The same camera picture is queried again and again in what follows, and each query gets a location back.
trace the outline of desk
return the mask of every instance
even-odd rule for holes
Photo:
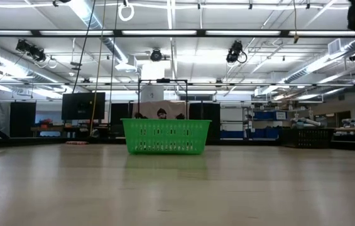
[[[38,137],[40,132],[60,132],[61,137],[67,137],[67,131],[64,131],[63,126],[52,126],[48,128],[31,127],[31,131],[33,132],[33,137]]]

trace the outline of window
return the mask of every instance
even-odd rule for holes
[[[180,95],[180,100],[185,100],[185,95]],[[188,95],[188,101],[196,100],[196,101],[212,101],[213,95]]]

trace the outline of ceiling beam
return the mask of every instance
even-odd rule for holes
[[[355,38],[349,30],[297,30],[301,38]],[[86,30],[7,30],[0,29],[0,37],[19,38],[85,38]],[[92,31],[88,38],[100,38],[101,33]],[[104,30],[105,38],[140,37],[187,37],[187,38],[293,38],[293,30]]]

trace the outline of cable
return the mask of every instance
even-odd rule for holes
[[[293,7],[295,9],[295,36],[293,37],[294,41],[293,44],[297,44],[298,39],[300,38],[297,35],[297,9],[296,9],[296,0],[293,0]]]
[[[102,19],[102,24],[104,24],[104,20],[106,17],[106,7],[103,7],[103,19]],[[102,26],[102,32],[101,32],[101,39],[103,39],[103,31],[104,31],[104,26]],[[92,134],[92,129],[94,127],[94,117],[95,117],[95,110],[96,110],[96,96],[97,96],[97,84],[99,82],[99,72],[101,70],[101,56],[102,56],[102,43],[100,44],[99,47],[99,61],[97,62],[97,75],[96,75],[96,84],[95,84],[95,96],[94,96],[94,108],[92,110],[92,117],[90,119],[90,130],[89,134]]]
[[[81,57],[80,57],[80,59],[79,59],[79,64],[78,64],[77,77],[75,78],[75,83],[74,83],[74,87],[72,88],[72,93],[75,92],[75,87],[77,86],[78,77],[79,77],[79,72],[81,71],[82,57],[84,56],[85,46],[86,46],[86,44],[87,44],[87,39],[88,39],[88,34],[89,34],[90,23],[92,22],[92,17],[94,16],[95,4],[96,4],[96,0],[94,0],[94,4],[93,4],[93,6],[92,6],[92,11],[90,12],[90,18],[89,18],[88,29],[87,29],[87,33],[85,34],[84,45],[82,46]]]
[[[115,22],[114,22],[114,29],[117,28],[117,16],[116,16],[116,19],[115,19]],[[112,50],[112,53],[114,53],[114,49],[116,47],[116,37],[114,37],[113,39],[113,42],[114,42],[114,45],[113,45],[113,50]],[[112,63],[114,63],[114,54],[112,54]],[[107,122],[108,122],[108,125],[107,125],[107,129],[109,130],[110,128],[110,111],[111,111],[111,106],[112,106],[112,88],[113,88],[113,71],[114,71],[114,67],[112,67],[112,71],[111,71],[111,76],[110,76],[110,96],[109,96],[109,109],[107,110]]]
[[[242,51],[241,53],[242,53],[241,56],[243,56],[243,55],[246,56],[246,59],[245,59],[243,62],[239,61],[239,59],[238,59],[238,62],[239,62],[239,63],[246,63],[247,60],[248,60],[248,56],[247,56],[247,54],[246,54],[245,52],[243,52],[243,51]]]
[[[23,53],[23,54],[18,58],[18,60],[14,63],[14,66],[17,65],[17,63],[24,57],[25,53]],[[6,75],[7,75],[7,73],[5,73],[4,75],[2,75],[2,77],[0,78],[0,81],[1,81],[1,79],[3,79]]]

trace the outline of basket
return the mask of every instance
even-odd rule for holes
[[[329,148],[333,129],[282,129],[281,144],[291,148]]]
[[[209,120],[121,119],[130,154],[201,154]]]

